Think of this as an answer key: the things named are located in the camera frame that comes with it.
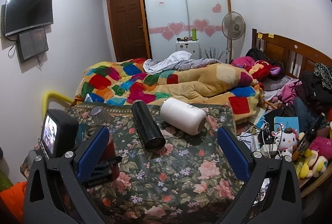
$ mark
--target gray pillow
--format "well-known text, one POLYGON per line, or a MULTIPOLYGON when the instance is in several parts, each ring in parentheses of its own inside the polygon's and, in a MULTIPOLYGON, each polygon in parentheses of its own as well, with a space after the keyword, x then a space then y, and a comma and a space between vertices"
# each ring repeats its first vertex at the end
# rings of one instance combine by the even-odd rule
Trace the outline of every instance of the gray pillow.
POLYGON ((292 78, 289 76, 285 76, 280 80, 271 80, 266 79, 262 81, 262 84, 264 84, 264 90, 265 91, 272 91, 282 88, 288 81, 290 81, 292 78))

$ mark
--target dark glass bottle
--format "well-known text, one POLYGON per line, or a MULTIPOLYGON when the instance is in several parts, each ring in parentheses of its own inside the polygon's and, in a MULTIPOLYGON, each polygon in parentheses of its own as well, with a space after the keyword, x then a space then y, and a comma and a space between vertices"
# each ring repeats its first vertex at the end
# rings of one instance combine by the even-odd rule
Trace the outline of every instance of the dark glass bottle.
POLYGON ((299 142, 298 148, 297 148, 299 155, 303 155, 305 153, 305 151, 307 151, 307 149, 309 148, 310 144, 314 141, 314 139, 316 139, 317 131, 318 131, 319 127, 321 126, 324 117, 325 117, 325 114, 321 113, 319 115, 319 118, 317 119, 316 123, 312 124, 309 127, 309 129, 305 133, 304 137, 299 142))

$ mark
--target black tumbler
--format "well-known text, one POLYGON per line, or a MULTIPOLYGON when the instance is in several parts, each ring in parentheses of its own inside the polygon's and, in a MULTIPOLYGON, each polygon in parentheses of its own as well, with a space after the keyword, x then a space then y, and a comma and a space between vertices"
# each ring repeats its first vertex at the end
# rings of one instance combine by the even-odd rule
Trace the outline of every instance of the black tumbler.
POLYGON ((135 100, 132 103, 132 114, 143 148, 152 152, 162 149, 166 140, 143 100, 135 100))

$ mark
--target white bottle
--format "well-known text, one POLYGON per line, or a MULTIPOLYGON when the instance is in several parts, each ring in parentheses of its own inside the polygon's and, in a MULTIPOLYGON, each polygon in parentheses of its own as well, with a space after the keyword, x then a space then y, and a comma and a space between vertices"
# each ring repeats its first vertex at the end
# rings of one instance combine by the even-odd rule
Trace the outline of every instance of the white bottle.
POLYGON ((193 105, 168 98, 160 107, 160 116, 172 126, 194 136, 202 131, 206 113, 193 105))

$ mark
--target floral tablecloth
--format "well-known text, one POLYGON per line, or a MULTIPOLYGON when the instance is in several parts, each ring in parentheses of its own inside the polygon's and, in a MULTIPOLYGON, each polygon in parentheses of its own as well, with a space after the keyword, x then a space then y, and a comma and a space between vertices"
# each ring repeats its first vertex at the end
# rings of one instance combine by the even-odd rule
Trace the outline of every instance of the floral tablecloth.
MULTIPOLYGON (((148 105, 166 139, 165 147, 151 153, 142 149, 130 105, 82 103, 65 111, 80 123, 92 124, 89 111, 104 106, 113 124, 116 153, 122 156, 120 175, 112 183, 88 189, 111 223, 214 223, 239 192, 238 181, 215 139, 222 125, 234 129, 229 105, 195 104, 207 113, 204 130, 185 134, 159 117, 159 106, 148 105)), ((29 167, 21 166, 26 176, 29 167)))

